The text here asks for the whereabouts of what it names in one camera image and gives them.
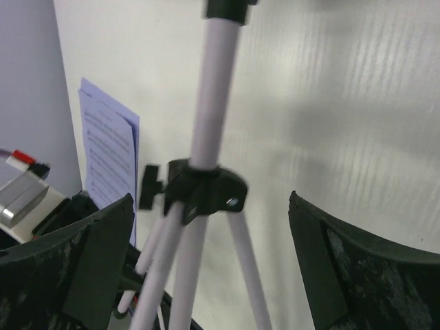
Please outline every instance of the screw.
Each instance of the screw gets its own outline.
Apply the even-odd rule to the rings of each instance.
[[[232,206],[236,206],[238,204],[238,202],[239,202],[239,200],[237,198],[233,197],[226,202],[226,205],[232,207]]]

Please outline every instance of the red object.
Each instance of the red object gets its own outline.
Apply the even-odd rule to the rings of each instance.
[[[20,150],[16,150],[12,153],[13,158],[19,160],[20,162],[26,163],[28,165],[32,165],[36,163],[36,160],[25,153],[22,153]]]

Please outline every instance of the gray wall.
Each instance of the gray wall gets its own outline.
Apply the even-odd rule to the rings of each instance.
[[[0,148],[50,163],[62,193],[81,189],[52,0],[0,1]],[[0,163],[0,184],[12,174]]]

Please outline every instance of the paper document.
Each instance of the paper document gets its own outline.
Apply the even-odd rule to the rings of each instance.
[[[136,214],[139,116],[85,79],[78,94],[87,157],[85,188],[99,208],[130,193]],[[135,225],[130,243],[135,245]]]

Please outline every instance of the tripod leg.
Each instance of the tripod leg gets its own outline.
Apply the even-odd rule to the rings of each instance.
[[[208,217],[197,217],[185,229],[179,246],[169,330],[188,330],[204,247]]]
[[[252,311],[254,313],[256,328],[258,330],[271,330],[272,325],[269,311],[267,310],[263,286],[261,284],[259,269],[256,265],[245,215],[243,212],[228,213],[228,218],[236,252],[239,256],[241,270],[245,278],[247,293],[249,294]]]
[[[151,261],[153,260],[153,254],[156,251],[157,243],[162,233],[162,228],[164,225],[164,220],[162,215],[154,223],[153,229],[145,242],[144,247],[140,253],[139,259],[137,260],[135,270],[139,275],[144,275],[146,270],[149,268]],[[121,297],[118,305],[118,312],[123,314],[129,308],[133,297],[135,296],[134,291],[125,291]]]
[[[148,270],[144,286],[137,302],[130,330],[153,328],[157,307],[164,295],[164,288],[173,265],[174,256],[184,229],[182,225],[183,204],[176,202],[164,219],[159,243]]]

